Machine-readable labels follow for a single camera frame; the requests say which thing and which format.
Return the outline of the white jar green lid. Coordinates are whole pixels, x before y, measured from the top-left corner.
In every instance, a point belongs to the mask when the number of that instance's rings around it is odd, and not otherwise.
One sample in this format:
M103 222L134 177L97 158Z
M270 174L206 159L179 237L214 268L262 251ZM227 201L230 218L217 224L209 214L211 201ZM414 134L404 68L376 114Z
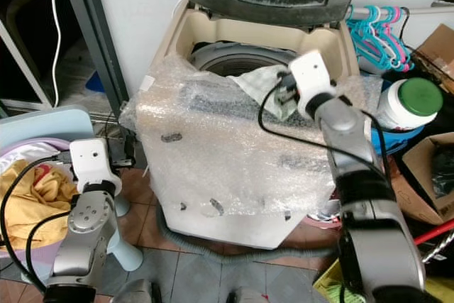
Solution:
M443 92L431 80L400 79L382 90L377 123L384 130L411 131L434 121L443 107Z

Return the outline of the grey metal hanger rail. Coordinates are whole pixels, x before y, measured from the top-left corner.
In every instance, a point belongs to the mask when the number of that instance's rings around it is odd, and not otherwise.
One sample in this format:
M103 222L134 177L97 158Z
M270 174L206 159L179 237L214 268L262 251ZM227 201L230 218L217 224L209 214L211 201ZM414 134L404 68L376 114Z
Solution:
M355 7L349 6L346 14L347 18L367 18L372 12L377 12L380 16L393 16L396 11L399 11L401 15L409 14L414 15L428 15L437 13L448 13L454 12L454 6L437 6L428 8L404 8L403 6L366 6L366 7Z

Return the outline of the blue plastic container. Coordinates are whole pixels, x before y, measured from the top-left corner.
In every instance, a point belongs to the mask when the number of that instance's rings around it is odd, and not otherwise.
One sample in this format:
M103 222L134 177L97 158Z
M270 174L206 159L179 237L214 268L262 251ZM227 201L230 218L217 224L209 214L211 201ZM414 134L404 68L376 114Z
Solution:
M377 155L398 153L409 141L422 132L422 127L411 131L382 131L372 128L372 144Z

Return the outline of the brown cardboard box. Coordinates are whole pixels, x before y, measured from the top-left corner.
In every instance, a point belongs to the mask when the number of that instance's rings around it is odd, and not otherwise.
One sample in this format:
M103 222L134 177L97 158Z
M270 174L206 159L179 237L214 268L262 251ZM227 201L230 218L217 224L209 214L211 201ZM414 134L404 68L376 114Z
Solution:
M417 53L431 65L438 67L446 79L454 80L454 28L440 24Z

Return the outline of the white cloth in basin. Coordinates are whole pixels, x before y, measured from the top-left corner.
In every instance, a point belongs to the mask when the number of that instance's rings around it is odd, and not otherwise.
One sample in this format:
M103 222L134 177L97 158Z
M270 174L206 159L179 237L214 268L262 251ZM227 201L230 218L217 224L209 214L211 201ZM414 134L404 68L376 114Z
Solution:
M13 148L0 157L0 173L7 171L16 161L25 160L26 164L38 158L46 158L58 154L59 150L45 142L35 142Z

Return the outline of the small pink basin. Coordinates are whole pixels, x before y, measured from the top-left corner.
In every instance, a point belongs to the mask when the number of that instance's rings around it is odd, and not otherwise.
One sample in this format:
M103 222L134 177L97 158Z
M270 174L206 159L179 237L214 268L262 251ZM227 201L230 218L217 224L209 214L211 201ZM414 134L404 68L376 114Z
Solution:
M332 196L320 209L314 213L307 214L302 222L307 226L315 226L315 228L323 229L338 229L343 225L341 222L341 201L337 196Z

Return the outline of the white top-load washing machine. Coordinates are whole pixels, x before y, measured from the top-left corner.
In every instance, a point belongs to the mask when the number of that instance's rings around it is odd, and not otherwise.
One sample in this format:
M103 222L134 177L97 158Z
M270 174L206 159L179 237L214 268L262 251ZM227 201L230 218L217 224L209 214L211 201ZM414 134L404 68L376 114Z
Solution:
M320 128L277 119L237 83L317 51L355 109L366 93L345 24L352 0L182 0L124 125L172 231L275 249L334 191Z

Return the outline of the pink plastic laundry basin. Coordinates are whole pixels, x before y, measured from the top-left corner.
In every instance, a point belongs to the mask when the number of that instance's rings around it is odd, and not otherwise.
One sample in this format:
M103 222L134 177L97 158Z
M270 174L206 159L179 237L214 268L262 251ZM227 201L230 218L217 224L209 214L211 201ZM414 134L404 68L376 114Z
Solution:
M0 195L6 196L13 181L25 167L37 160L58 153L58 148L46 142L35 142L13 148L0 157ZM6 204L7 235L13 249L26 247L32 228L48 216L70 209L77 186L72 181L68 164L44 162L26 171L25 177L13 189Z

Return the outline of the grey door frame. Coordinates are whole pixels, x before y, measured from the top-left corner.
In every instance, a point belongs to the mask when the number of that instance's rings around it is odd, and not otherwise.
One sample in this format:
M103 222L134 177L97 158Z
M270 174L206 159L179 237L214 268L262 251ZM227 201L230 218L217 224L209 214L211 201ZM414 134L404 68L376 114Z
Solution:
M110 109L107 109L104 117L113 119L113 123L117 124L123 105L130 97L122 67L118 62L103 1L70 0L70 3L110 104Z

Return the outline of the open cardboard box black bag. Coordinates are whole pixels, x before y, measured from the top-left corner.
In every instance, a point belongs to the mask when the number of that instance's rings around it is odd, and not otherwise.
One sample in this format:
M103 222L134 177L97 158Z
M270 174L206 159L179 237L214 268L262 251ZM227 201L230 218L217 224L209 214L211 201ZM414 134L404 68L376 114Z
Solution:
M433 157L454 148L454 132L428 136L400 158L390 161L392 189L400 209L417 221L441 225L454 219L454 192L440 195L433 188Z

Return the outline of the clear bubble wrap sheet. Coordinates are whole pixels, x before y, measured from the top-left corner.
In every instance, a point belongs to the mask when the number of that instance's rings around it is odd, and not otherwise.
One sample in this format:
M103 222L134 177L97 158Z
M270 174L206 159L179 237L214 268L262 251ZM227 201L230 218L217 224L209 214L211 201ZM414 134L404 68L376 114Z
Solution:
M177 55L153 63L123 125L145 151L151 187L171 210L204 216L313 212L336 186L322 134L298 109L276 117L230 77Z

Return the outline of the pale green checked cloth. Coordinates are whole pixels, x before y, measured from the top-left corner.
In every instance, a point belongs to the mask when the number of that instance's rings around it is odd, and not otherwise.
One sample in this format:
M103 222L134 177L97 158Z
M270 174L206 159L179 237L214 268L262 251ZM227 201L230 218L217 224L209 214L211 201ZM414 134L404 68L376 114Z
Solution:
M259 104L264 103L266 111L272 113L276 117L287 117L292 115L297 109L295 101L279 101L278 92L272 93L272 96L265 101L265 96L270 90L275 88L275 85L279 84L282 73L289 73L289 68L285 65L276 64L267 67L259 67L258 69L252 70L252 72L246 72L239 76L231 76L233 80L250 98L253 98Z

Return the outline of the yellow cloth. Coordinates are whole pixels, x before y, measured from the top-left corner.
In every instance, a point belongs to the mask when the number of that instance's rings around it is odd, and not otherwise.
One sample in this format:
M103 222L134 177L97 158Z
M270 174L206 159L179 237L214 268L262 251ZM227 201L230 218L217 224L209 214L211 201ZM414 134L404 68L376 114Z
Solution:
M6 195L9 186L25 169L25 160L16 161L1 176L2 193ZM46 216L56 215L70 209L72 196L77 186L70 176L58 167L41 164L25 173L25 177L14 187L6 204L6 229L13 249L24 249L26 238L32 228ZM49 221L33 235L33 248L57 243L66 236L64 219Z

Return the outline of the teal plastic clothes hanger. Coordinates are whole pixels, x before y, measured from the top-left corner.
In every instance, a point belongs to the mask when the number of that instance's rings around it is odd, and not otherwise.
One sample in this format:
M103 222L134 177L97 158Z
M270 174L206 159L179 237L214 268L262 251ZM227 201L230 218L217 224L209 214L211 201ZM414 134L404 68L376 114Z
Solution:
M373 64L384 70L401 72L406 66L404 50L400 47L390 30L390 24L400 19L402 11L392 6L367 6L369 11L369 24L372 28L372 43L374 45Z
M355 18L355 9L350 7L350 10L346 23L357 54L372 63L377 70L388 70L389 60L384 50L384 43L373 27L375 21L380 18L380 9L377 6L366 6L365 18Z

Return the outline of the yellow green plastic basket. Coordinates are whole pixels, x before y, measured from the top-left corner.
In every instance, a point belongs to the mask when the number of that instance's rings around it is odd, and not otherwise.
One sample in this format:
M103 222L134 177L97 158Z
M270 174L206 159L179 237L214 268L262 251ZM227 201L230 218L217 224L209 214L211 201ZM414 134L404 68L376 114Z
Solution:
M341 303L341 283L343 271L335 261L314 283L314 289L321 294L328 303ZM425 281L425 290L438 303L454 303L454 278L429 277ZM361 294L345 290L344 303L366 303Z

